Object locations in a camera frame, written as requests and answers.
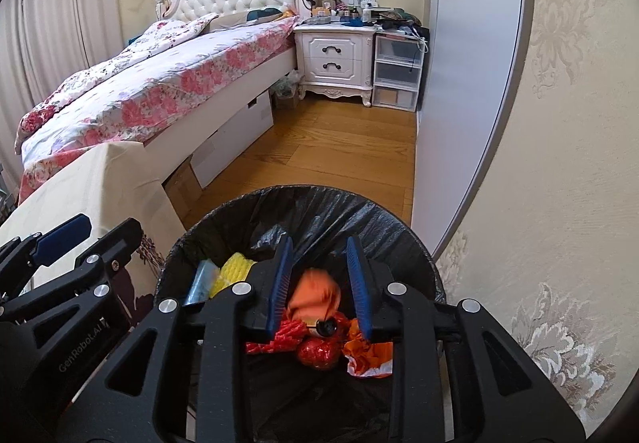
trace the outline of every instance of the yellow sponge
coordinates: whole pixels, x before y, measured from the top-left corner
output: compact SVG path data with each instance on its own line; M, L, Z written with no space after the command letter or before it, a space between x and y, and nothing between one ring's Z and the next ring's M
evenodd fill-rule
M211 287L211 293L209 298L213 297L216 293L221 292L226 287L246 280L248 271L255 264L255 261L245 258L239 252L235 252L220 270L219 277L213 283Z

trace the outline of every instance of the cardboard box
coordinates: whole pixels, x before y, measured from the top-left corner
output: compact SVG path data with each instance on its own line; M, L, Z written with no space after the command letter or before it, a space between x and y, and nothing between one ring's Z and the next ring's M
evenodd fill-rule
M276 109L295 109L300 103L300 91L298 88L295 88L295 92L286 97L281 97L275 93L273 100L276 103Z
M191 167L191 157L180 164L163 186L178 217L184 220L202 196L202 187Z

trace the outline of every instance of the white storage box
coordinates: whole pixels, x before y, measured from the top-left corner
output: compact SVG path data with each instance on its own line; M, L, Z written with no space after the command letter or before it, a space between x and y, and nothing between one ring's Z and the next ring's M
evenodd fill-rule
M424 62L423 47L414 41L378 36L377 60L421 67Z
M414 67L405 67L377 61L375 85L417 91L421 75L422 66L419 64Z
M191 159L193 172L204 189L266 130L273 126L268 92L239 110L196 149Z
M399 90L397 88L375 87L373 90L373 104L375 106L415 111L417 107L417 92Z

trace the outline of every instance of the pink floral comforter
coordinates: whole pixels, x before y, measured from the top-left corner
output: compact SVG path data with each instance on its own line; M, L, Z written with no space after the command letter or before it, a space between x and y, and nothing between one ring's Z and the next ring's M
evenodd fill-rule
M20 203L91 147L148 142L288 45L287 18L188 40L88 90L22 143Z
M178 20L159 21L151 25L132 45L117 56L67 77L58 89L37 104L20 120L15 134L15 154L22 154L22 144L60 110L82 97L114 75L196 38L219 14L212 12L190 23Z

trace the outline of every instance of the white bed frame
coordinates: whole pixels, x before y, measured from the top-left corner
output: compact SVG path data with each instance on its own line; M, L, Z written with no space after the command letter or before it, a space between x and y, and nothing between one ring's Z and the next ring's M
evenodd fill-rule
M163 1L156 0L158 8ZM164 18L191 21L210 12L224 16L265 7L292 10L304 17L311 13L303 0L171 0ZM220 126L296 65L295 49L291 48L235 80L162 131L146 146L158 178L162 182L168 178Z

